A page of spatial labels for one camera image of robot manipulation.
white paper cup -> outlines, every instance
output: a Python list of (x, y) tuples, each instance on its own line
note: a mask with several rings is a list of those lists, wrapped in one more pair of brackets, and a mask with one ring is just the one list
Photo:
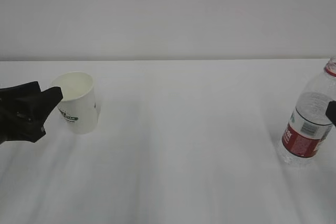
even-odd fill
[(60, 87), (63, 99), (57, 105), (70, 129), (86, 134), (97, 126), (98, 115), (93, 90), (93, 78), (83, 72), (69, 72), (57, 77), (52, 87)]

white backdrop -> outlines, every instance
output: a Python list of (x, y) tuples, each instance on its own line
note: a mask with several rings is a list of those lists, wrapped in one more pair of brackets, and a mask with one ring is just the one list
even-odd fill
[(0, 59), (336, 54), (336, 0), (0, 0)]

clear plastic bottle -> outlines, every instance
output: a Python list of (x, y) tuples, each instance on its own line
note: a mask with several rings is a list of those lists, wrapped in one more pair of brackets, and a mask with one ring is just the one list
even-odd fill
[(278, 145), (278, 154), (286, 163), (300, 166), (312, 160), (333, 126), (325, 115), (333, 100), (336, 100), (336, 57), (308, 82), (299, 97)]

white tabletop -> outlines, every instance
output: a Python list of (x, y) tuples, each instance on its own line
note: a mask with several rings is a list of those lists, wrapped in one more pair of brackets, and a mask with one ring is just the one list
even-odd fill
[(0, 146), (1, 224), (336, 223), (332, 130), (315, 162), (274, 144), (326, 60), (0, 62), (0, 87), (96, 81), (96, 130), (54, 110), (37, 143)]

black glove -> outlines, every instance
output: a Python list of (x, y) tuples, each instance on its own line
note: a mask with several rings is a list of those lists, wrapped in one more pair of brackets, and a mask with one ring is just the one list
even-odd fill
[(46, 134), (44, 122), (62, 99), (59, 87), (41, 92), (37, 81), (0, 89), (0, 143), (35, 143)]

